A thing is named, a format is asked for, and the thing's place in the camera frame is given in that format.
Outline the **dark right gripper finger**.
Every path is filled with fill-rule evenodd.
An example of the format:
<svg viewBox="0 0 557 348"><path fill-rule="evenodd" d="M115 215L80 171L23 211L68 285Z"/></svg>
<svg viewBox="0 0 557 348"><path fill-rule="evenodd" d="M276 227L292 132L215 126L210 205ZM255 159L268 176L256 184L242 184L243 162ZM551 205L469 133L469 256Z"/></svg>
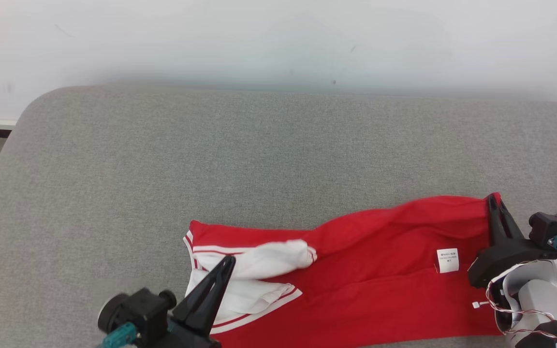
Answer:
<svg viewBox="0 0 557 348"><path fill-rule="evenodd" d="M487 216L489 247L492 247L497 243L498 234L498 202L495 194L489 194L487 196Z"/></svg>
<svg viewBox="0 0 557 348"><path fill-rule="evenodd" d="M499 194L493 194L493 246L508 240L525 240L523 233Z"/></svg>

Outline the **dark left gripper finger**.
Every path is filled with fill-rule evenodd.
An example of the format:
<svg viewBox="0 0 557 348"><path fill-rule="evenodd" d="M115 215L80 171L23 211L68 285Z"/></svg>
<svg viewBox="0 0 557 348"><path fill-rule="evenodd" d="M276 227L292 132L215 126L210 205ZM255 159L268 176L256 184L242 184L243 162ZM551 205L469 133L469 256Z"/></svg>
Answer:
<svg viewBox="0 0 557 348"><path fill-rule="evenodd" d="M223 258L191 293L191 327L209 335L236 264L235 257Z"/></svg>
<svg viewBox="0 0 557 348"><path fill-rule="evenodd" d="M210 334L233 271L234 257L225 256L177 304L172 320L194 334Z"/></svg>

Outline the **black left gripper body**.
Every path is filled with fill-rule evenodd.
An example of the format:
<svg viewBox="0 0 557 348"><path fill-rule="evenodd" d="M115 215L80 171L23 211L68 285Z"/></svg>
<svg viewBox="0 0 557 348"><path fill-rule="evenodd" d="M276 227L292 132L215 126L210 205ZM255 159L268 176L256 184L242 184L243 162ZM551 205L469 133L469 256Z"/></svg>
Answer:
<svg viewBox="0 0 557 348"><path fill-rule="evenodd" d="M199 335L173 319L167 320L167 333L155 348L222 348L220 342L209 336Z"/></svg>

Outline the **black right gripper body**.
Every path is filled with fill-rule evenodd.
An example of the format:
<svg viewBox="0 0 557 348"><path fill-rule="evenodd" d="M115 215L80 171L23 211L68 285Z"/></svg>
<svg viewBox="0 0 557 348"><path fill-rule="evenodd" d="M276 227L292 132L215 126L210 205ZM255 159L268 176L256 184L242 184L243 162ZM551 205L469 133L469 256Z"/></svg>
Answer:
<svg viewBox="0 0 557 348"><path fill-rule="evenodd" d="M467 276L471 286L481 289L511 267L537 260L557 260L557 251L529 239L508 239L479 251Z"/></svg>

